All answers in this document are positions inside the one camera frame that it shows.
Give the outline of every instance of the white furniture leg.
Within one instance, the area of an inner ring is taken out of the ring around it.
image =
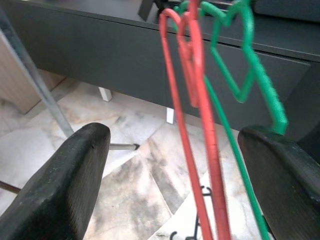
[[[174,124],[175,119],[176,119],[175,110],[170,107],[167,107],[166,108],[166,122],[168,124]]]
[[[109,89],[99,87],[99,91],[104,101],[109,102],[112,99],[111,91]]]

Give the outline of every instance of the marble floor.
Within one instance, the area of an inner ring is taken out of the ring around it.
[[[109,152],[84,239],[169,240],[174,231],[174,240],[192,236],[196,207],[179,130],[176,124],[166,123],[166,108],[117,92],[105,102],[96,86],[69,78],[52,94],[74,130],[99,122],[110,127],[112,143],[141,146],[137,151]],[[186,121],[201,183],[209,186],[200,121],[188,115]],[[216,131],[233,239],[258,240],[227,137],[218,124]],[[65,139],[42,103],[22,115],[0,100],[0,180],[22,188]],[[14,198],[0,189],[0,215]],[[206,203],[214,229],[213,209],[210,201]]]

